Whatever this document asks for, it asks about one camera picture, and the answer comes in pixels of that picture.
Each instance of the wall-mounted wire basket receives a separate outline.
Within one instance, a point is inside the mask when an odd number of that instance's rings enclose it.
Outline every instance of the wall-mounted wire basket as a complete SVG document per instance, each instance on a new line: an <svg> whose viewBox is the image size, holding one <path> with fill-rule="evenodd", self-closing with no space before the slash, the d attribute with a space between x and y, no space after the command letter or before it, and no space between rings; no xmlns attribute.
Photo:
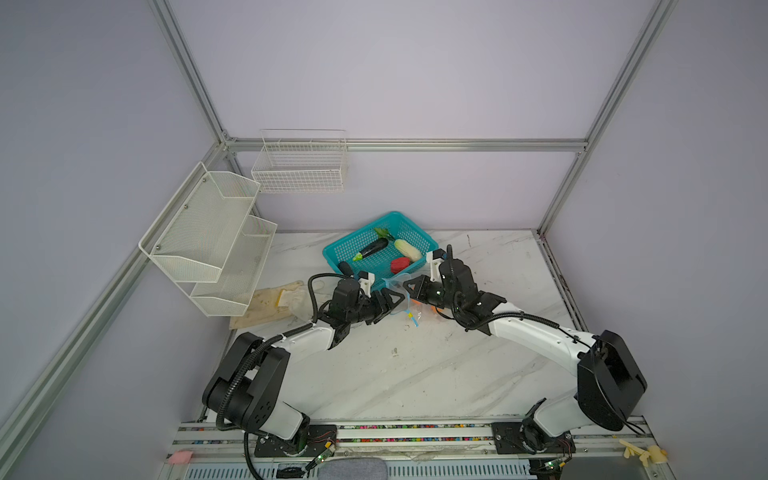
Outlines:
<svg viewBox="0 0 768 480"><path fill-rule="evenodd" d="M262 130L251 174L265 194L344 191L344 130Z"/></svg>
<svg viewBox="0 0 768 480"><path fill-rule="evenodd" d="M162 230L161 214L139 248L207 316L242 316L277 225L250 215L258 182L203 164L194 177L199 180L170 223Z"/></svg>

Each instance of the teal plastic basket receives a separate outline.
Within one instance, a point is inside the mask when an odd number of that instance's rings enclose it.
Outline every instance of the teal plastic basket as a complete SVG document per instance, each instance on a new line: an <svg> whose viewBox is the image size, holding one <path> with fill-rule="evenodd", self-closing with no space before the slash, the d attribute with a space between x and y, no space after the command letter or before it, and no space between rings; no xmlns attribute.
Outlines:
<svg viewBox="0 0 768 480"><path fill-rule="evenodd" d="M389 264L395 258L404 257L404 255L395 248L395 242L390 241L389 245L387 245L384 250L376 252L370 257L364 258L358 262L353 262L352 258L356 253L379 238L379 236L376 235L376 232L373 231L373 227L386 228L393 237L397 239L402 238L422 253L421 260L411 263L408 268L403 270L405 273L418 270L426 262L426 253L437 250L437 242L435 242L424 230L419 228L418 225L413 223L411 219L400 212L390 212L384 217L365 225L360 230L352 232L346 237L323 248L323 256L328 260L328 264L336 273L341 273L341 270L339 270L338 267L339 263L347 262L352 267L355 274L364 270L376 275L376 281L373 283L371 290L382 289L385 286L384 279L394 276L389 270Z"/></svg>

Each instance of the yellow object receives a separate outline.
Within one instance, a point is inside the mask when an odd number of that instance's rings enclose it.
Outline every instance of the yellow object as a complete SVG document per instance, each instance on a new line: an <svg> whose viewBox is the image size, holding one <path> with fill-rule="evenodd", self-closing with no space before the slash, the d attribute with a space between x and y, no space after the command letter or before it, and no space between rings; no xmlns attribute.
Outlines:
<svg viewBox="0 0 768 480"><path fill-rule="evenodd" d="M650 452L647 450L643 450L640 447L636 445L632 445L631 443L627 442L626 440L619 439L619 443L621 443L623 446L627 447L624 449L624 457L630 458L631 456L637 455L640 457L640 461L642 462L644 467L648 467L648 459L650 458Z"/></svg>
<svg viewBox="0 0 768 480"><path fill-rule="evenodd" d="M650 460L653 463L666 463L667 452L662 450L659 445L651 445L648 447L648 453L650 453Z"/></svg>

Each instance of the eggplant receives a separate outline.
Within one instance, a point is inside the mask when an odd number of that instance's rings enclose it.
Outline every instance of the eggplant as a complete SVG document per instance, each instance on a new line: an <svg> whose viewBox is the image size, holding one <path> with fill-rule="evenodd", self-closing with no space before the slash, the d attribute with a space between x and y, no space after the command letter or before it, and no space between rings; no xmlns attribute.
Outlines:
<svg viewBox="0 0 768 480"><path fill-rule="evenodd" d="M386 248L386 246L389 245L389 240L386 238L377 238L373 242L366 245L365 248L360 250L353 258L353 262L357 262L359 260L362 260L366 257L370 257L376 252L380 252Z"/></svg>

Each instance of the red vegetable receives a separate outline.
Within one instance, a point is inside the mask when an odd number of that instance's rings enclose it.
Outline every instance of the red vegetable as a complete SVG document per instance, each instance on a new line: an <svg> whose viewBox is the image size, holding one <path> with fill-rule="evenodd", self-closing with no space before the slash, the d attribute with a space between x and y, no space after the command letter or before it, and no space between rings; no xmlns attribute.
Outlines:
<svg viewBox="0 0 768 480"><path fill-rule="evenodd" d="M389 271L392 273L400 273L411 264L411 259L408 257L395 258L392 263L389 264Z"/></svg>

